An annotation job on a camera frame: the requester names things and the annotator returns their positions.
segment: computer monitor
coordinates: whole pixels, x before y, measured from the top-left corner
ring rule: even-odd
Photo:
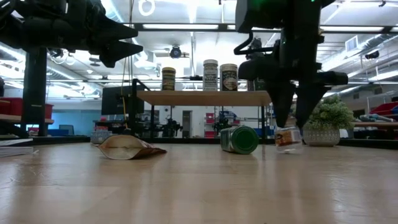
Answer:
[[[137,113],[144,112],[144,101],[137,98],[137,105],[131,104],[131,86],[103,88],[102,92],[102,115],[124,114],[123,98],[121,97],[121,88],[123,88],[124,104],[126,106],[126,114],[130,112],[133,106],[136,107]],[[137,91],[144,91],[144,87],[137,85]]]

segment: wooden table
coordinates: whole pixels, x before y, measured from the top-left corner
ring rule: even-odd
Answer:
[[[11,123],[20,123],[21,122],[21,116],[15,116],[15,115],[8,115],[8,114],[0,114],[0,120],[3,121],[9,121]],[[46,119],[45,122],[47,124],[53,124],[54,120],[52,119]]]
[[[138,91],[137,96],[157,106],[267,106],[266,91]]]
[[[396,151],[159,146],[169,152],[136,161],[90,144],[0,158],[1,223],[398,223]]]

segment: cylindrical container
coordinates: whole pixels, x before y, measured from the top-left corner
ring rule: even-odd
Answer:
[[[256,131],[247,126],[222,129],[220,133],[221,148],[226,152],[250,154],[259,144]]]
[[[254,80],[254,91],[265,91],[266,90],[266,84],[264,83],[264,80],[256,78]]]
[[[220,67],[220,91],[238,90],[238,66],[224,64]]]
[[[275,145],[277,152],[284,154],[301,153],[302,137],[299,128],[277,128],[275,133]]]
[[[218,90],[218,62],[213,59],[203,62],[203,91]]]
[[[174,90],[175,69],[165,67],[162,69],[162,90]]]
[[[248,91],[254,91],[254,81],[249,81],[247,83]]]

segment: air vent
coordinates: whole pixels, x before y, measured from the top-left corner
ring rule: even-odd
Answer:
[[[358,48],[358,36],[346,41],[346,51],[356,50]]]
[[[383,93],[383,89],[381,87],[375,88],[373,91],[375,95]]]

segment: jar label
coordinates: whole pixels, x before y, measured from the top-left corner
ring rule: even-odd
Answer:
[[[163,74],[162,77],[162,90],[174,90],[175,76],[169,74]]]
[[[217,68],[205,69],[203,90],[217,90]]]
[[[238,80],[236,71],[223,71],[222,90],[237,91]]]

